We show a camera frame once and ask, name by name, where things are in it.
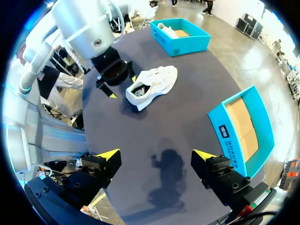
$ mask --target white fabric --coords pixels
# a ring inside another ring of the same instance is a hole
[[[149,71],[142,71],[136,82],[126,89],[126,98],[141,111],[149,105],[156,96],[167,94],[173,88],[176,80],[177,68],[174,66],[159,67]],[[143,84],[150,86],[144,95],[136,96],[132,93],[135,88],[138,88]]]
[[[69,76],[64,73],[60,73],[60,75],[48,97],[48,102],[50,103],[51,107],[60,111],[62,114],[66,115],[67,117],[70,118],[74,115],[74,112],[67,106],[64,99],[58,92],[57,87],[82,90],[83,89],[83,80],[76,78],[76,77]]]
[[[175,33],[175,31],[172,30],[171,27],[166,27],[161,22],[157,25],[157,27],[160,28],[164,33],[166,33],[170,38],[172,39],[178,38],[177,34]]]

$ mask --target wall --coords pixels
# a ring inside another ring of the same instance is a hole
[[[259,20],[263,14],[263,3],[258,0],[216,0],[212,13],[234,27],[245,13]]]

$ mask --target cable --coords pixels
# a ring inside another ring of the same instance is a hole
[[[118,15],[119,15],[119,18],[120,18],[120,20],[121,20],[121,35],[114,41],[114,43],[117,43],[117,42],[119,42],[119,41],[122,39],[122,37],[123,37],[123,35],[124,35],[124,33],[125,33],[125,22],[124,22],[123,14],[122,14],[122,12],[121,12],[119,6],[116,5],[112,0],[107,0],[107,1],[108,1],[108,2],[112,5],[112,7],[117,11],[117,13],[118,13]]]
[[[74,60],[74,62],[78,65],[78,67],[81,70],[81,72],[83,72],[83,74],[84,74],[83,65],[81,64],[81,62],[79,61],[79,59],[77,58],[77,56],[70,49],[69,43],[66,40],[63,40],[62,42],[64,44],[64,47],[65,47],[67,53],[71,56],[71,58]]]
[[[38,167],[50,170],[49,177],[52,175],[52,169],[48,166],[45,166],[45,165],[42,165],[42,164],[33,164],[33,166],[38,166]]]
[[[232,223],[230,225],[241,225],[241,224],[243,224],[243,223],[245,223],[245,222],[247,222],[249,220],[256,219],[258,217],[263,217],[263,216],[266,216],[266,215],[273,215],[274,216],[276,214],[277,214],[277,212],[273,212],[273,211],[261,212],[261,213],[257,213],[257,214],[253,214],[253,215],[247,216],[247,217],[245,217],[243,219],[240,219],[240,220],[238,220],[238,221],[236,221],[236,222],[234,222],[234,223]]]

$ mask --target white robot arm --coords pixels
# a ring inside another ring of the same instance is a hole
[[[131,10],[131,0],[113,2],[58,0],[26,38],[25,67],[20,63],[10,67],[3,99],[3,133],[16,174],[31,170],[26,180],[35,176],[33,165],[75,159],[88,152],[83,131],[50,117],[42,108],[37,74],[52,57],[51,45],[60,34],[85,60],[110,48],[117,40],[109,20],[122,20],[121,14]]]

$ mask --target concrete floor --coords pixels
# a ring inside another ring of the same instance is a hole
[[[213,16],[202,16],[204,5],[179,0],[178,7],[169,1],[159,3],[155,19],[185,18],[211,35],[209,50],[220,60],[241,89],[255,85],[267,108],[275,138],[275,148],[264,166],[264,182],[274,187],[278,183],[284,162],[300,158],[299,112],[290,94],[283,74],[274,62],[270,49]],[[81,92],[64,91],[68,104],[78,109]],[[97,205],[106,222],[124,224],[107,197]]]

